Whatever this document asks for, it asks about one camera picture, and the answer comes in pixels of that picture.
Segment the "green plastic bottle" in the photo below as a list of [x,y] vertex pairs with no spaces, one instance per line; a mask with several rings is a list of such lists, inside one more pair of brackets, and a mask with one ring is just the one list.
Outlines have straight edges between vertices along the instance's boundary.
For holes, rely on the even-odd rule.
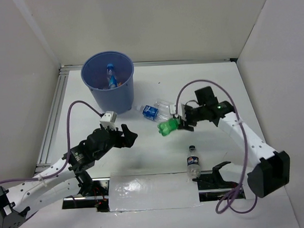
[[163,137],[168,136],[170,133],[172,133],[175,130],[178,130],[180,126],[182,125],[183,120],[180,117],[174,117],[167,121],[160,122],[157,125],[159,134],[161,134]]

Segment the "crushed bottle blue label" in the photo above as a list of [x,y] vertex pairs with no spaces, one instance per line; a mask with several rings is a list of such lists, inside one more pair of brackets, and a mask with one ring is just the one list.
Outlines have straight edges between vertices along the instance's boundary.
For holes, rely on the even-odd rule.
[[106,72],[107,72],[107,79],[108,79],[108,88],[113,89],[113,88],[118,87],[113,64],[109,63],[107,65]]

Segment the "clear ribbed plastic bottle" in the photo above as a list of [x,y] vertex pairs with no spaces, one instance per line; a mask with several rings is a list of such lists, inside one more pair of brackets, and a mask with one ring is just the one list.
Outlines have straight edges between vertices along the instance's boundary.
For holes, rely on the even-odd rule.
[[99,90],[108,90],[109,89],[109,86],[107,84],[103,84],[103,85],[99,85],[97,86],[97,88]]

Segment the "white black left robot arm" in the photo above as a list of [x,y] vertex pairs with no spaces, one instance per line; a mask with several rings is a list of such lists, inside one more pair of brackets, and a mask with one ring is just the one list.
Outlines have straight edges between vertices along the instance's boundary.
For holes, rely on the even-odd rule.
[[87,170],[112,148],[131,148],[137,137],[125,124],[121,130],[102,126],[31,181],[0,186],[0,228],[19,228],[38,210],[65,197],[88,196],[94,185]]

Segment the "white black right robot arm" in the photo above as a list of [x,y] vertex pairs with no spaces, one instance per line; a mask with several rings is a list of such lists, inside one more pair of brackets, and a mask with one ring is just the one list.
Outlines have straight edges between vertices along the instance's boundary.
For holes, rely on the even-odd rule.
[[178,103],[175,114],[179,128],[193,131],[198,122],[209,121],[224,131],[242,149],[248,149],[248,161],[253,170],[247,174],[247,184],[260,198],[284,187],[290,180],[290,156],[265,143],[242,121],[235,106],[219,102],[211,87],[195,91],[198,107]]

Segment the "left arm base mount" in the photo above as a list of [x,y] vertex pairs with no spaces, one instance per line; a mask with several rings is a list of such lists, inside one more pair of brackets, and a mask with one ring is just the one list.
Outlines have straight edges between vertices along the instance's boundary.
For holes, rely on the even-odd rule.
[[92,190],[82,196],[77,194],[63,199],[63,210],[95,209],[97,212],[110,212],[109,209],[109,177],[93,178]]

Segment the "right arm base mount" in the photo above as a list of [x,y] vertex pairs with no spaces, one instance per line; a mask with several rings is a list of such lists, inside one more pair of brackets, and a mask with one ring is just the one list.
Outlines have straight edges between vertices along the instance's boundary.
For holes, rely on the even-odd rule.
[[198,185],[200,202],[218,201],[227,192],[238,186],[234,177],[226,178],[225,174],[221,174],[221,172],[226,172],[223,168],[233,168],[233,163],[223,161],[214,166],[211,171],[202,172],[199,177],[192,179]]

